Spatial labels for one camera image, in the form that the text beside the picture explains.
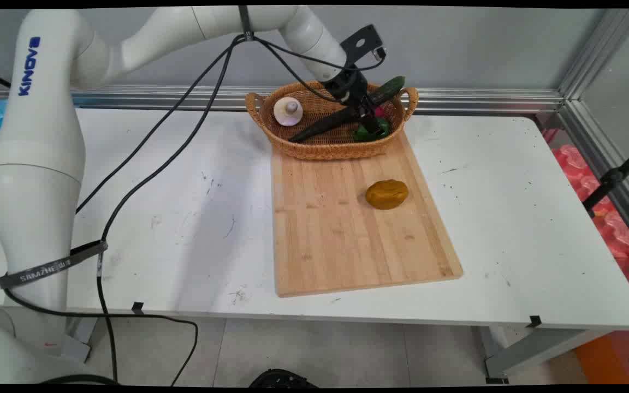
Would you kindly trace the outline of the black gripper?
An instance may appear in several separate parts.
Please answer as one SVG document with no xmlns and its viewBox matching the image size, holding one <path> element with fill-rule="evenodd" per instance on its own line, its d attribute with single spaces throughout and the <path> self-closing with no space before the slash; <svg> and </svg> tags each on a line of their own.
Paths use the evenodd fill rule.
<svg viewBox="0 0 629 393">
<path fill-rule="evenodd" d="M 360 136 L 379 137 L 383 134 L 381 120 L 370 114 L 369 82 L 362 70 L 357 67 L 341 70 L 336 77 L 323 82 L 324 89 L 329 93 L 330 102 L 337 102 L 348 107 L 350 121 L 360 122 Z"/>
</svg>

